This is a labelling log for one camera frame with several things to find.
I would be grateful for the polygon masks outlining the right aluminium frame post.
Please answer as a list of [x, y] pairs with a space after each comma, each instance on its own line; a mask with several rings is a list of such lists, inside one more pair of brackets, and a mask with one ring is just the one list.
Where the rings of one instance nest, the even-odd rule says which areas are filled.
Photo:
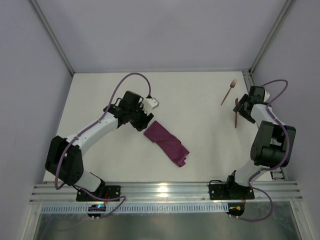
[[296, 2], [296, 0], [286, 0], [284, 2], [249, 69], [250, 75], [254, 74]]

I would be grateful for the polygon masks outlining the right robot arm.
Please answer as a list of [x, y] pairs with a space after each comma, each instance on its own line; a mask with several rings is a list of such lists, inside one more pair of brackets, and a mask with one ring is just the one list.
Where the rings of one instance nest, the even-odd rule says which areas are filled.
[[267, 103], [262, 86], [251, 86], [233, 111], [256, 124], [258, 130], [250, 149], [250, 160], [228, 176], [224, 190], [229, 199], [251, 199], [251, 183], [264, 173], [285, 167], [290, 161], [296, 129], [284, 124]]

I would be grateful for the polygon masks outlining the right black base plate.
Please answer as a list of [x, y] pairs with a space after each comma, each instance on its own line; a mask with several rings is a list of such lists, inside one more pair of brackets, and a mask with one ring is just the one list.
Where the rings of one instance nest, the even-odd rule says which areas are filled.
[[237, 183], [213, 182], [208, 184], [210, 200], [253, 200], [255, 194], [249, 186]]

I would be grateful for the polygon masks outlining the left aluminium frame post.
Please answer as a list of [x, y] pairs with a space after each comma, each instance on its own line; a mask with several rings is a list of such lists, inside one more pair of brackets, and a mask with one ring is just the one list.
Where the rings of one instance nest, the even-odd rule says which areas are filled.
[[57, 54], [59, 55], [60, 59], [62, 60], [63, 64], [67, 68], [70, 75], [73, 77], [75, 74], [75, 71], [65, 53], [63, 50], [56, 34], [54, 33], [49, 21], [47, 20], [40, 4], [37, 0], [28, 0], [28, 3], [30, 4], [32, 10], [34, 11], [34, 14], [36, 15], [37, 19], [39, 20], [42, 28], [44, 29], [45, 33], [47, 34], [50, 42], [52, 43], [54, 49], [56, 50]]

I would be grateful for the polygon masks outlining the right controller board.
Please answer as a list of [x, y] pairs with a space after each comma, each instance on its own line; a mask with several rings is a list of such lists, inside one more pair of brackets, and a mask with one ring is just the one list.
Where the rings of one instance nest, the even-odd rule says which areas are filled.
[[228, 205], [227, 214], [231, 217], [239, 218], [245, 211], [244, 205]]

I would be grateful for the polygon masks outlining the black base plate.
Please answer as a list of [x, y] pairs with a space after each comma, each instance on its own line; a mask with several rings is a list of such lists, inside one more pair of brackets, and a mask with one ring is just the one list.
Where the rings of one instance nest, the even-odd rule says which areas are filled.
[[208, 184], [210, 200], [253, 200], [255, 194], [249, 186], [237, 183], [213, 182]]
[[119, 202], [121, 196], [121, 186], [120, 185], [105, 185], [104, 183], [98, 187], [95, 192], [87, 192], [79, 189], [76, 195], [77, 202]]

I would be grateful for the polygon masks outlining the controller board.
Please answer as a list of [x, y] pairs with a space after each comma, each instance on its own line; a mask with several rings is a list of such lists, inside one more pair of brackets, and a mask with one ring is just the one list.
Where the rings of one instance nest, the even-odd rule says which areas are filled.
[[228, 205], [227, 214], [231, 217], [239, 218], [245, 211], [244, 205]]
[[87, 215], [92, 219], [100, 218], [105, 213], [106, 206], [104, 204], [93, 204], [87, 209]]

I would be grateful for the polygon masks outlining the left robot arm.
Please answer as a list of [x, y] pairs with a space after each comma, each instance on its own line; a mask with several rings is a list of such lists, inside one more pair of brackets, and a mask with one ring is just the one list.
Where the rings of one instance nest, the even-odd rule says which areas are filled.
[[64, 185], [78, 187], [89, 193], [101, 194], [105, 182], [85, 170], [83, 156], [99, 140], [121, 126], [130, 123], [141, 132], [147, 128], [154, 117], [152, 111], [159, 102], [151, 97], [126, 91], [122, 98], [103, 110], [100, 118], [84, 129], [68, 137], [55, 136], [47, 154], [45, 169], [55, 176], [55, 181]]

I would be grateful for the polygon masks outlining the purple satin napkin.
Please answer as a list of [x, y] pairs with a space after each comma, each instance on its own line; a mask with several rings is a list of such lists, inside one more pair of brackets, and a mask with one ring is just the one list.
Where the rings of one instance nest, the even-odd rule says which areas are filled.
[[152, 143], [157, 144], [167, 157], [179, 168], [186, 164], [189, 151], [181, 141], [158, 121], [154, 121], [143, 133]]

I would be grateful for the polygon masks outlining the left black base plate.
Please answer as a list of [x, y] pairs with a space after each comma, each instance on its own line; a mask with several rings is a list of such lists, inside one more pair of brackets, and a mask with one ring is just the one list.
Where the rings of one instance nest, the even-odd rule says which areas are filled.
[[76, 195], [77, 202], [119, 202], [121, 196], [121, 186], [120, 185], [105, 185], [104, 183], [98, 187], [95, 192], [87, 192], [79, 189]]

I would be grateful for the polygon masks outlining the left controller board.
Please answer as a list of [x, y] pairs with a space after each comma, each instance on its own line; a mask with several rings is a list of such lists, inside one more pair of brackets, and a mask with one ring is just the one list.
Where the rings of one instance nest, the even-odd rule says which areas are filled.
[[92, 219], [100, 218], [105, 213], [106, 206], [104, 204], [93, 204], [87, 209], [87, 215]]

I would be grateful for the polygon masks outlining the aluminium front rail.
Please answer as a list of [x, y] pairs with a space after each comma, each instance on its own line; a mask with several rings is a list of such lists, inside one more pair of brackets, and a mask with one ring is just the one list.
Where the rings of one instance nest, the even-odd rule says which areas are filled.
[[[110, 182], [120, 186], [126, 202], [144, 203], [218, 203], [227, 199], [210, 199], [207, 182]], [[253, 186], [263, 190], [274, 202], [301, 201], [302, 192], [295, 181], [256, 181]], [[56, 190], [52, 182], [34, 186], [30, 204], [71, 204], [76, 202], [76, 190], [64, 186]]]

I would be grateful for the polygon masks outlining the aluminium frame post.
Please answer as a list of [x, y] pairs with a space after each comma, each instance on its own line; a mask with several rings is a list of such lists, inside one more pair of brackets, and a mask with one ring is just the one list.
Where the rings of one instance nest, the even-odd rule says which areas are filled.
[[250, 75], [254, 74], [296, 2], [296, 0], [286, 0], [284, 2], [249, 69]]
[[59, 55], [60, 59], [62, 60], [63, 64], [67, 68], [70, 75], [73, 77], [75, 74], [75, 71], [65, 53], [63, 50], [56, 34], [54, 33], [49, 21], [47, 20], [40, 4], [37, 0], [28, 0], [28, 3], [30, 4], [32, 10], [34, 11], [34, 14], [36, 15], [37, 19], [39, 20], [42, 28], [44, 29], [45, 33], [47, 34], [50, 42], [52, 43], [54, 49], [56, 50], [57, 54]]

